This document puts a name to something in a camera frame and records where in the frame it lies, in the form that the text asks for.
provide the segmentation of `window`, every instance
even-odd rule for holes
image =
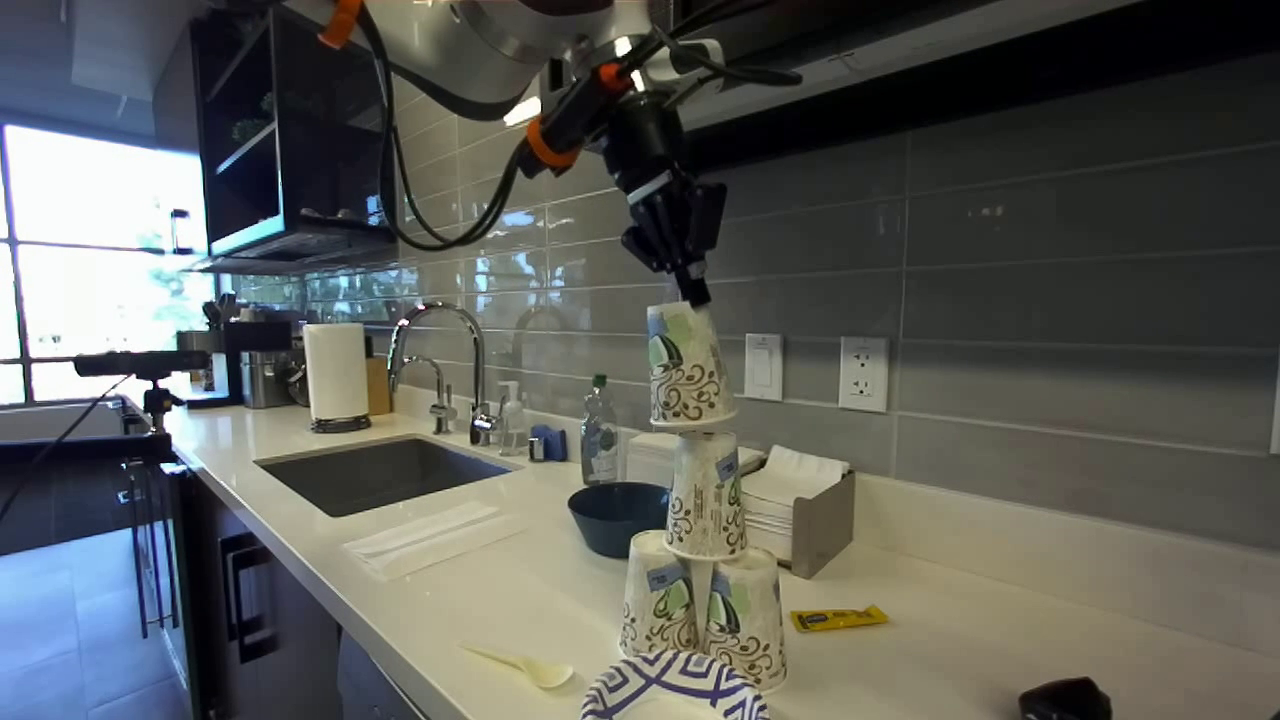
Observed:
[[[179,326],[205,326],[212,275],[177,257],[177,238],[205,251],[199,157],[15,125],[0,149],[0,280],[15,290],[0,305],[0,402],[96,397],[109,384],[79,379],[76,354],[177,348]]]
[[[205,227],[199,159],[136,143],[5,129],[15,238],[169,249],[169,217]]]

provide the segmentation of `robotic arm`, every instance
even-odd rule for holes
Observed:
[[[335,0],[321,39],[338,48],[361,22],[405,78],[469,118],[502,117],[548,58],[566,68],[510,164],[522,175],[566,173],[582,143],[600,149],[628,195],[623,249],[698,307],[712,299],[702,260],[721,234],[723,184],[689,173],[670,77],[638,86],[638,71],[652,58],[674,68],[674,54],[683,68],[721,68],[714,48],[670,52],[670,39],[757,3],[714,0],[660,34],[644,0]]]

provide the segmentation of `stacked cups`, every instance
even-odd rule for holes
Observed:
[[[712,315],[649,307],[652,427],[678,436],[668,531],[638,531],[628,555],[623,650],[694,649],[752,682],[789,677],[780,577],[748,551],[731,397]]]

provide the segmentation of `yellow object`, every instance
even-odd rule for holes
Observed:
[[[889,610],[880,602],[867,607],[801,607],[790,610],[797,630],[854,630],[854,628],[880,628],[889,622]]]

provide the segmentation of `gray tile backsplash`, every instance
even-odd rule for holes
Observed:
[[[734,430],[915,482],[1280,546],[1269,455],[1280,348],[1280,54],[712,173],[712,315],[789,345],[783,401]],[[506,129],[398,106],[413,184],[475,217]],[[488,326],[488,375],[576,410],[596,367],[649,416],[644,305],[596,157],[520,178],[469,251],[398,251],[413,290]],[[840,337],[890,339],[889,410],[836,408]],[[464,373],[459,326],[423,348]]]

